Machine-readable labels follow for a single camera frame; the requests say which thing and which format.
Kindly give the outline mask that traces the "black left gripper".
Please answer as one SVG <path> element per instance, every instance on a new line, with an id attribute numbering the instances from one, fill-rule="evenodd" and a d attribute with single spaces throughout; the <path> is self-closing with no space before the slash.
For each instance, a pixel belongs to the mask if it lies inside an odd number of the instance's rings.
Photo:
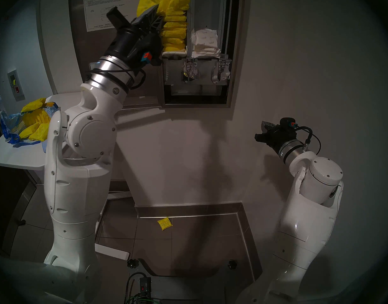
<path id="1" fill-rule="evenodd" d="M 145 10 L 130 23 L 117 7 L 107 14 L 116 29 L 116 37 L 106 50 L 106 56 L 114 56 L 128 67 L 162 64 L 162 41 L 160 32 L 164 16 L 157 15 L 158 4 Z"/>

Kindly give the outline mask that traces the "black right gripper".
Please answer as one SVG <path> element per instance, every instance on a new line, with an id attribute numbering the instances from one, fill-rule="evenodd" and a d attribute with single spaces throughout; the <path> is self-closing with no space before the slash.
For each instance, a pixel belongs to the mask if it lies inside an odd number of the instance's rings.
<path id="1" fill-rule="evenodd" d="M 271 122 L 262 121 L 261 134 L 255 134 L 254 139 L 259 143 L 265 143 L 272 148 L 277 155 L 280 155 L 282 147 L 291 140 L 296 140 L 297 133 L 289 126 L 276 125 Z"/>

